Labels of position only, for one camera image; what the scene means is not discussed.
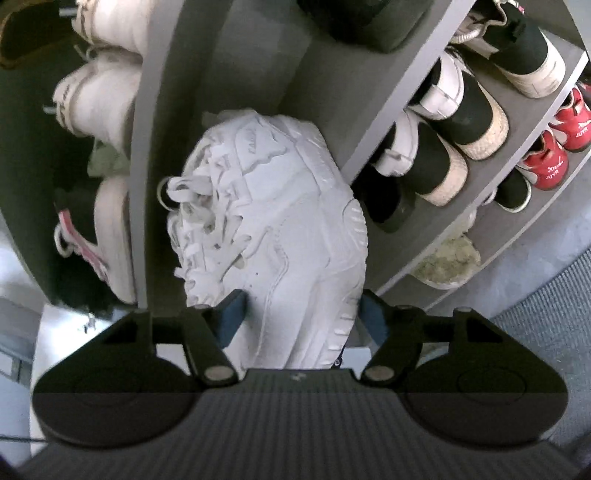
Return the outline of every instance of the black and white sneaker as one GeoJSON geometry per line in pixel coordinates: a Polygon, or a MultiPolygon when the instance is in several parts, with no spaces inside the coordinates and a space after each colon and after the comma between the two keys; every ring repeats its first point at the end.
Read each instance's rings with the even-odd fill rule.
{"type": "Polygon", "coordinates": [[[378,173],[373,165],[363,168],[351,188],[369,217],[386,233],[398,230],[414,210],[415,193],[399,178],[378,173]]]}
{"type": "Polygon", "coordinates": [[[507,212],[519,213],[531,200],[531,184],[514,168],[497,187],[495,201],[507,212]]]}
{"type": "Polygon", "coordinates": [[[397,118],[372,161],[382,175],[403,177],[405,185],[439,207],[460,192],[468,175],[461,153],[407,109],[397,118]]]}
{"type": "Polygon", "coordinates": [[[441,54],[409,107],[472,160],[490,157],[509,133],[505,112],[454,50],[441,54]]]}
{"type": "Polygon", "coordinates": [[[450,43],[489,59],[531,98],[551,94],[566,72],[556,47],[515,0],[476,0],[450,43]]]}

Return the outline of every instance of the metal rivet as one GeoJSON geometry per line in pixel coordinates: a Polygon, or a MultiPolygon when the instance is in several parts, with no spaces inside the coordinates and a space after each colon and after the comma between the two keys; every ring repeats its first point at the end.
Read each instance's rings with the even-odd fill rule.
{"type": "Polygon", "coordinates": [[[385,382],[394,377],[394,370],[384,365],[374,365],[369,367],[365,372],[365,376],[374,382],[385,382]]]}
{"type": "Polygon", "coordinates": [[[212,382],[223,382],[232,378],[234,370],[225,365],[215,365],[205,370],[205,377],[212,382]]]}

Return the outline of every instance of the red sneaker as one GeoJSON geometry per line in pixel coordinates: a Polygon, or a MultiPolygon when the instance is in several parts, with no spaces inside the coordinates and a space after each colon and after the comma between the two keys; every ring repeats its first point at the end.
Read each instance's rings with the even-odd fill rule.
{"type": "Polygon", "coordinates": [[[550,127],[570,152],[581,152],[591,145],[591,110],[576,86],[556,112],[550,127]]]}
{"type": "Polygon", "coordinates": [[[517,165],[523,176],[540,190],[555,188],[569,170],[569,157],[546,128],[517,165]]]}

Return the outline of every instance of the gray carpet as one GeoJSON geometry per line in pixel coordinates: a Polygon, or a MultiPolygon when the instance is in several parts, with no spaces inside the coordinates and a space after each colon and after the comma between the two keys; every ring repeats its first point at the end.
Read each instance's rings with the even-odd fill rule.
{"type": "Polygon", "coordinates": [[[591,432],[591,249],[493,322],[564,378],[569,405],[551,440],[574,449],[591,432]]]}

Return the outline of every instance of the white wall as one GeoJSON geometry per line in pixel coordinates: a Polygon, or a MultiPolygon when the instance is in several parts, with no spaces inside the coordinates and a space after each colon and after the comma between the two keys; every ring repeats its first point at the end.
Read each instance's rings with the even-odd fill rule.
{"type": "MultiPolygon", "coordinates": [[[[0,375],[0,434],[29,436],[29,391],[0,375]]],[[[31,457],[28,443],[0,441],[0,455],[13,466],[31,457]]]]}

